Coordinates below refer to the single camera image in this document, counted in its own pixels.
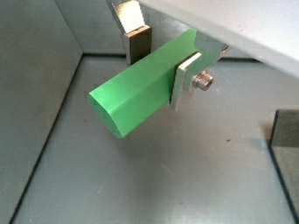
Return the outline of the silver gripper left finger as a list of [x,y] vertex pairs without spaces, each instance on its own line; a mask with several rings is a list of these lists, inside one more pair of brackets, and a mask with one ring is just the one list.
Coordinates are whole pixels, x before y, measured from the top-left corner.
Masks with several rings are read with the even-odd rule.
[[126,64],[134,64],[150,53],[152,28],[145,24],[136,0],[105,0],[121,33]]

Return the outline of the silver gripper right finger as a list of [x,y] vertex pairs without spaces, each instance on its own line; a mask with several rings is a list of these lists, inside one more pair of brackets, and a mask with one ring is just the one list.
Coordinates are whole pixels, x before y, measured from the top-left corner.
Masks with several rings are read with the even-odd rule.
[[200,31],[193,40],[194,52],[176,65],[169,104],[178,109],[182,92],[198,88],[206,91],[213,77],[208,70],[218,59],[229,52],[229,46]]

